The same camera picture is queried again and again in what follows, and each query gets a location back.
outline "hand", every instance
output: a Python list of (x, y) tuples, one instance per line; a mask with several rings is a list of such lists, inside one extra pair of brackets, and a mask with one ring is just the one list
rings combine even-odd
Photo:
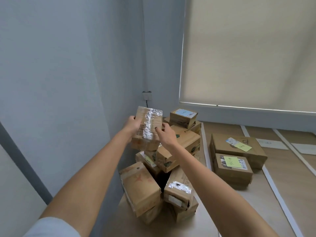
[(162, 146), (169, 151), (174, 146), (178, 145), (176, 133), (170, 128), (169, 124), (163, 123), (162, 125), (164, 126), (165, 131), (162, 131), (160, 128), (156, 127), (156, 132), (159, 136)]
[(125, 122), (122, 131), (127, 133), (129, 135), (129, 138), (132, 138), (138, 131), (141, 122), (142, 120), (140, 118), (135, 119), (135, 116), (130, 116)]

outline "person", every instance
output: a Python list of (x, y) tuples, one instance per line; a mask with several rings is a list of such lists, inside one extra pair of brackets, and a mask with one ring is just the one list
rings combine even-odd
[[(140, 123), (130, 116), (122, 130), (61, 188), (24, 237), (89, 236), (121, 155)], [(164, 131), (156, 128), (161, 144), (179, 161), (223, 237), (278, 236), (241, 195), (178, 144), (167, 123), (163, 126)]]

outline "beige roller blind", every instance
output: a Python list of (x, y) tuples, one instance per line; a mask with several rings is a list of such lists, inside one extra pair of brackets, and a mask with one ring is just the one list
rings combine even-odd
[(187, 0), (180, 102), (316, 112), (316, 0)]

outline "person's right arm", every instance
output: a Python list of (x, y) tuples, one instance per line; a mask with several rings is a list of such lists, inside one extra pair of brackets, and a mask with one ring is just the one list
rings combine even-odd
[(278, 236), (241, 195), (178, 144), (168, 124), (164, 127), (156, 128), (160, 142), (179, 161), (223, 237)]

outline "person's left arm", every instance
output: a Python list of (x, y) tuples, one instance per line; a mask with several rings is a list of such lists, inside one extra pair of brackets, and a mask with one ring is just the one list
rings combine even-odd
[(62, 187), (40, 218), (62, 219), (81, 237), (89, 236), (124, 148), (140, 122), (130, 116), (124, 128)]

